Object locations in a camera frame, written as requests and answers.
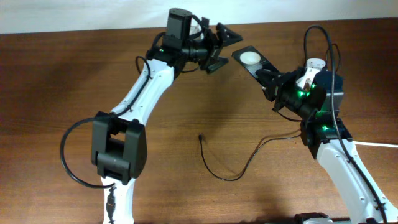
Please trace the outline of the black Galaxy smartphone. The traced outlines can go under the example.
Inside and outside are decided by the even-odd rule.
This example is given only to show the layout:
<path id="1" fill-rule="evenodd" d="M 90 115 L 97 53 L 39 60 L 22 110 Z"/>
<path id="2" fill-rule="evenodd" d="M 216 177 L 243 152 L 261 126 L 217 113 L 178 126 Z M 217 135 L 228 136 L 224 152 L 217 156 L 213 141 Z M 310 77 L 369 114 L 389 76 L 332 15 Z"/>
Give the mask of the black Galaxy smartphone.
<path id="1" fill-rule="evenodd" d="M 232 53 L 232 57 L 262 86 L 263 75 L 278 75 L 280 72 L 255 47 L 249 45 Z"/>

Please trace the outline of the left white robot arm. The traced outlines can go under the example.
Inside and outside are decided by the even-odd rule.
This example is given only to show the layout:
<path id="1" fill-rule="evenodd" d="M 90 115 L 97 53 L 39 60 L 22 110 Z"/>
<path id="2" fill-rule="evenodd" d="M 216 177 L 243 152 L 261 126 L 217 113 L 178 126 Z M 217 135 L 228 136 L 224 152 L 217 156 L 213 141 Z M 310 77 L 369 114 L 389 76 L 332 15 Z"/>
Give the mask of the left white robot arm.
<path id="1" fill-rule="evenodd" d="M 93 121 L 91 162 L 104 190 L 104 223 L 133 223 L 134 184 L 147 159 L 146 123 L 163 93 L 183 73 L 186 63 L 212 73 L 228 63 L 223 47 L 242 41 L 241 35 L 219 23 L 216 30 L 203 18 L 200 30 L 190 29 L 192 16 L 170 18 L 146 56 L 139 78 L 110 113 Z"/>

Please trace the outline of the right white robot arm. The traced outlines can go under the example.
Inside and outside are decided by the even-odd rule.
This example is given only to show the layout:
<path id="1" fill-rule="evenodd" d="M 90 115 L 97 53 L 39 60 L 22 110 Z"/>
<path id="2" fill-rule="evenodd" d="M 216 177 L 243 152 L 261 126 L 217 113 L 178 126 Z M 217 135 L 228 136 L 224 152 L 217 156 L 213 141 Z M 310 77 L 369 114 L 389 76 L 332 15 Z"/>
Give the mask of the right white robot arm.
<path id="1" fill-rule="evenodd" d="M 273 110 L 287 108 L 301 117 L 302 142 L 326 170 L 348 209 L 352 223 L 397 223 L 397 208 L 365 168 L 352 135 L 337 116 L 343 79 L 328 70 L 317 72 L 309 86 L 297 83 L 303 69 L 254 73 Z"/>

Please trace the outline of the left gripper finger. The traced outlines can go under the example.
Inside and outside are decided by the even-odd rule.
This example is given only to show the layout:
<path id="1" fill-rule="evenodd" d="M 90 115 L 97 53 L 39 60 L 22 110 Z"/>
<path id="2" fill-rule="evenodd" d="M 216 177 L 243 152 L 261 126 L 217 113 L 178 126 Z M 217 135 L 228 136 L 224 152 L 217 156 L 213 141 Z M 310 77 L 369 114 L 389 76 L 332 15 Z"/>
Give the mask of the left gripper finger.
<path id="1" fill-rule="evenodd" d="M 206 66 L 207 74 L 211 74 L 211 73 L 217 71 L 219 68 L 223 67 L 228 62 L 229 62 L 229 60 L 224 57 L 218 57 L 217 59 L 212 58 L 210 60 L 210 63 Z"/>
<path id="2" fill-rule="evenodd" d="M 227 47 L 243 40 L 241 35 L 233 32 L 222 23 L 217 23 L 216 34 L 220 42 L 220 47 Z"/>

